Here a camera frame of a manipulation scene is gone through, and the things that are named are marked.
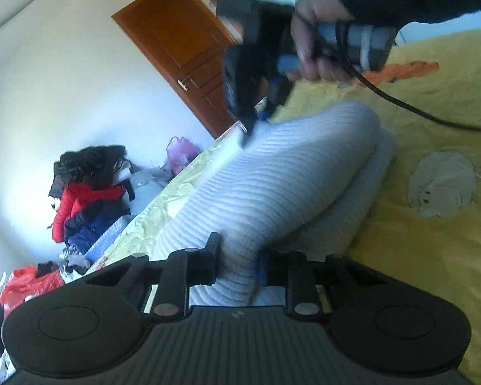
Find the right hand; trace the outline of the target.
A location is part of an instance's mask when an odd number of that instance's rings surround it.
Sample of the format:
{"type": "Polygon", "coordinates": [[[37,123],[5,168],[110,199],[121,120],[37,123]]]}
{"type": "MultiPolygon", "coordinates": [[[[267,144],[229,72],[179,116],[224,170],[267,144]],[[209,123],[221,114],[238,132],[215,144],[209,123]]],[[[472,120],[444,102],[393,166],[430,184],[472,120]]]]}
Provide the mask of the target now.
{"type": "Polygon", "coordinates": [[[291,23],[291,34],[300,59],[298,71],[290,71],[290,81],[348,82],[350,75],[326,58],[314,58],[314,37],[307,24],[348,22],[354,17],[340,0],[298,0],[291,23]]]}

